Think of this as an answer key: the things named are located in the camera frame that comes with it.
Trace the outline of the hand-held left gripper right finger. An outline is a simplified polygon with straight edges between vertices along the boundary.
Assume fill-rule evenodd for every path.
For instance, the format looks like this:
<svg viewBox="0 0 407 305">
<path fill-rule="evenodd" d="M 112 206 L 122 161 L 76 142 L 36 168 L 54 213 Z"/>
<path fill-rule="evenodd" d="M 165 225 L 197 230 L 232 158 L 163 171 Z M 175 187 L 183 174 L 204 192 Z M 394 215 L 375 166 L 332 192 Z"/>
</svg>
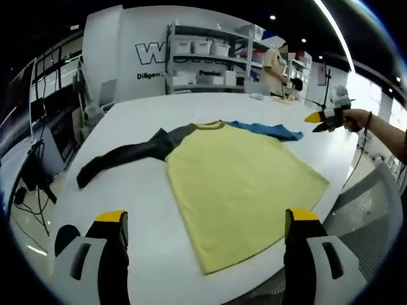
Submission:
<svg viewBox="0 0 407 305">
<path fill-rule="evenodd" d="M 286 210 L 284 304 L 350 304 L 366 286 L 359 259 L 318 216 Z"/>
</svg>

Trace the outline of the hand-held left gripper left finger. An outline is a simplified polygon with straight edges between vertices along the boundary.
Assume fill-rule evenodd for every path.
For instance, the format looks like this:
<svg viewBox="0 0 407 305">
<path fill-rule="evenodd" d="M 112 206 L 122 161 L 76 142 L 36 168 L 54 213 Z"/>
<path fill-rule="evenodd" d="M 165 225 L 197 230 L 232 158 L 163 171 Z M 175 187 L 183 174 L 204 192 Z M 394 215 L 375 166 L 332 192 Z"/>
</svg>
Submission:
<svg viewBox="0 0 407 305">
<path fill-rule="evenodd" d="M 99 215 L 86 234 L 71 224 L 56 235 L 52 292 L 62 304 L 129 304 L 128 213 Z"/>
</svg>

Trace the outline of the person's right hand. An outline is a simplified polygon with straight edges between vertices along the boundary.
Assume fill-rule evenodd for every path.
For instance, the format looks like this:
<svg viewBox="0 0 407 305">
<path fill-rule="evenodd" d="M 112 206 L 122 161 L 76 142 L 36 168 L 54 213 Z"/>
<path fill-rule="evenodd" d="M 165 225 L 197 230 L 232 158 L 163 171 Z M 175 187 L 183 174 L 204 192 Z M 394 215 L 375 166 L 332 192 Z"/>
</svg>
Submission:
<svg viewBox="0 0 407 305">
<path fill-rule="evenodd" d="M 350 132 L 359 132 L 365 128 L 371 113 L 363 109 L 347 109 L 342 112 L 343 125 Z"/>
</svg>

